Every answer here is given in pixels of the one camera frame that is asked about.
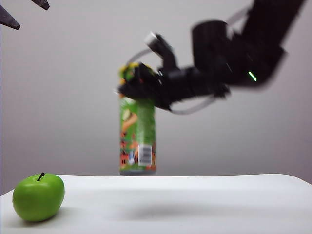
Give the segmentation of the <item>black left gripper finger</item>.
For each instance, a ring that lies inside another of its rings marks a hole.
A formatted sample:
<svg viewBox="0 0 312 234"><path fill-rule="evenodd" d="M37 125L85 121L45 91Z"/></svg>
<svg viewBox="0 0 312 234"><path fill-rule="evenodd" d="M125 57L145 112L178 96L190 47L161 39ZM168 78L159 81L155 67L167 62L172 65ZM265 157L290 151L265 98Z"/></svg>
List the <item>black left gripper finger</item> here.
<svg viewBox="0 0 312 234"><path fill-rule="evenodd" d="M15 30L20 29L20 24L2 5L0 5L0 24Z"/></svg>
<svg viewBox="0 0 312 234"><path fill-rule="evenodd" d="M50 8L50 4L47 0L31 0L31 1L44 10L48 10Z"/></svg>

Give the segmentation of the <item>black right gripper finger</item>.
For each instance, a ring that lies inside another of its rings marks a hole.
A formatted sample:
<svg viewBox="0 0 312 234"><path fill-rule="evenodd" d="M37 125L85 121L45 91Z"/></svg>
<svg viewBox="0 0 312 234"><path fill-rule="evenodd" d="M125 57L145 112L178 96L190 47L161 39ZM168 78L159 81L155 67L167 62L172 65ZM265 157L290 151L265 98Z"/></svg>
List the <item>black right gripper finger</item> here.
<svg viewBox="0 0 312 234"><path fill-rule="evenodd" d="M150 99L154 102L154 106L161 106L160 83L147 82L140 79L132 79L126 81L117 87L117 91L125 97L132 99Z"/></svg>
<svg viewBox="0 0 312 234"><path fill-rule="evenodd" d="M158 75L144 63L139 63L136 68L136 77L140 82L157 82Z"/></svg>

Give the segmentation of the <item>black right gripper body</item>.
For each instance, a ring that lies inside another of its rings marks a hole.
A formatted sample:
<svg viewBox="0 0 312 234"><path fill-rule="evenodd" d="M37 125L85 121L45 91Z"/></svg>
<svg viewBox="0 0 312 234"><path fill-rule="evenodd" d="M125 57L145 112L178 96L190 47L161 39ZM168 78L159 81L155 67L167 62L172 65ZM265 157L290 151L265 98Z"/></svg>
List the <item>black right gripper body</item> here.
<svg viewBox="0 0 312 234"><path fill-rule="evenodd" d="M214 98L224 98L230 93L226 84L195 67L168 71L160 69L157 79L155 106L164 110L171 110L174 102L185 99L210 95Z"/></svg>

